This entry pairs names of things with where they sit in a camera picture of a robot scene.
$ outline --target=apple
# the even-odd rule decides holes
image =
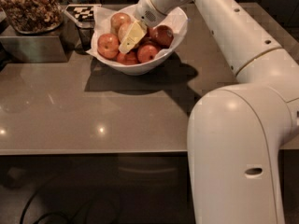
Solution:
[[[137,51],[137,58],[140,63],[147,63],[155,59],[155,56],[161,50],[156,43],[148,41],[143,43]]]
[[[128,53],[119,53],[118,56],[116,57],[116,61],[118,63],[122,63],[125,65],[132,65],[132,64],[137,64],[139,63],[137,59],[137,54],[134,50],[130,50]]]
[[[121,25],[119,32],[118,32],[118,37],[119,37],[120,42],[122,42],[123,38],[125,37],[130,25],[131,25],[130,22],[126,22]]]
[[[174,33],[169,26],[159,25],[153,30],[149,30],[151,39],[157,42],[163,48],[169,48],[173,39]]]
[[[113,14],[113,16],[110,19],[111,33],[117,35],[120,30],[120,27],[126,22],[131,22],[130,15],[124,12],[117,12]]]
[[[97,41],[97,52],[107,59],[114,59],[119,53],[119,39],[114,34],[102,34]]]

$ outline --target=jar of apples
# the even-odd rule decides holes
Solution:
[[[169,49],[173,39],[173,30],[167,25],[148,28],[147,34],[128,53],[119,52],[119,45],[133,22],[124,12],[115,13],[110,19],[110,33],[99,36],[97,52],[106,59],[124,65],[147,63],[155,59],[161,49]]]

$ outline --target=glass jar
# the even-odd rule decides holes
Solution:
[[[0,0],[9,24],[21,34],[40,34],[63,22],[57,0]]]

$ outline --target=countertop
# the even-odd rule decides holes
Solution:
[[[242,6],[271,20],[256,4]],[[236,81],[196,7],[182,8],[186,38],[146,75],[125,75],[80,49],[68,63],[9,63],[0,73],[0,155],[186,152],[193,106]],[[297,59],[292,37],[266,26]]]

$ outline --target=white robotic arm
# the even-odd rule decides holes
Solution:
[[[155,26],[189,1],[140,0],[135,15]],[[298,133],[298,64],[235,0],[193,2],[240,83],[208,93],[190,116],[196,222],[284,224],[278,151]]]

